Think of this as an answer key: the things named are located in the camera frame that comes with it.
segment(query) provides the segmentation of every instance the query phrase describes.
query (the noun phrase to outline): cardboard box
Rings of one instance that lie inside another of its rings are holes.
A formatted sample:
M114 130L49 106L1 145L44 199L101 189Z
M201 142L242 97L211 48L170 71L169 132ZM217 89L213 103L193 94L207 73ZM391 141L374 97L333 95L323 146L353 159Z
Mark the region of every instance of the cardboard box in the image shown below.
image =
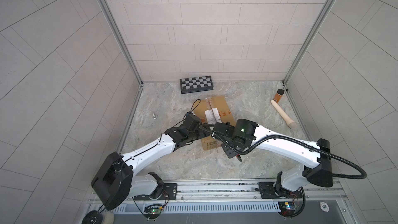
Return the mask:
M224 96L215 96L203 99L193 112L197 117L201 119L202 123L213 124L211 121L218 119L219 116L219 118L223 123L230 122L231 125L233 126L235 126L236 124L234 117L232 116L232 113L229 110L229 107L225 101ZM217 141L211 136L202 138L201 142L202 142L202 148L205 151L221 146L221 141Z

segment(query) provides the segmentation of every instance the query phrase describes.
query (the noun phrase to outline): checkered board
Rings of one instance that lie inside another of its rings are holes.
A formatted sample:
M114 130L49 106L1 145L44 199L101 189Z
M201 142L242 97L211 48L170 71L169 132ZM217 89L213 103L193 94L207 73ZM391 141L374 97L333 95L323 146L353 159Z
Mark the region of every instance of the checkered board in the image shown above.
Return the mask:
M180 79L180 85L182 94L213 90L211 76Z

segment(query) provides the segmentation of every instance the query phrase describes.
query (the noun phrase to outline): gray marble surface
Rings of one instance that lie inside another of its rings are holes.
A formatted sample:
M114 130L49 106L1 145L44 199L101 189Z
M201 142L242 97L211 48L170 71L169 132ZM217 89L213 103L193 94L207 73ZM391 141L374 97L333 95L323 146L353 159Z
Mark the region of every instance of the gray marble surface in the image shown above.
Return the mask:
M181 94L179 83L145 83L122 153L131 152L157 139L162 132L182 120L196 99L225 96L235 118L257 122L275 132L305 140L298 126L290 129L270 101L281 82L214 82L214 90ZM279 105L297 122L288 98L284 95ZM145 167L139 175L157 173L163 180L274 178L297 162L279 154L255 149L242 162L229 159L221 147L204 151L194 142L161 157Z

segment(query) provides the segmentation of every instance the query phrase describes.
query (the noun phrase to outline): gray tiled wall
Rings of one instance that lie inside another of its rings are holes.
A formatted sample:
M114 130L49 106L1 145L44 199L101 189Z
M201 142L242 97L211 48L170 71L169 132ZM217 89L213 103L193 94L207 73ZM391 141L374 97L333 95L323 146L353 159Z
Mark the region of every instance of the gray tiled wall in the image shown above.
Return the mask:
M137 89L97 0L0 0L0 222L72 223Z
M107 0L144 81L282 80L325 0Z
M344 188L362 223L398 222L397 40L398 0L337 0L287 83L312 140L368 173Z

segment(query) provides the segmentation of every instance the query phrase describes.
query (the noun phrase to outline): wooden baseball bat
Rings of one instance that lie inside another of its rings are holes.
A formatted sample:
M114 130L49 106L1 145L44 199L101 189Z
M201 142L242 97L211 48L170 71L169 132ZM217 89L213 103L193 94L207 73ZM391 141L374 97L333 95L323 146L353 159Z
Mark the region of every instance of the wooden baseball bat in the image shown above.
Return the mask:
M275 107L276 111L281 115L289 128L294 129L297 127L297 123L287 116L286 112L278 105L278 103L276 103L275 100L271 100L271 104Z

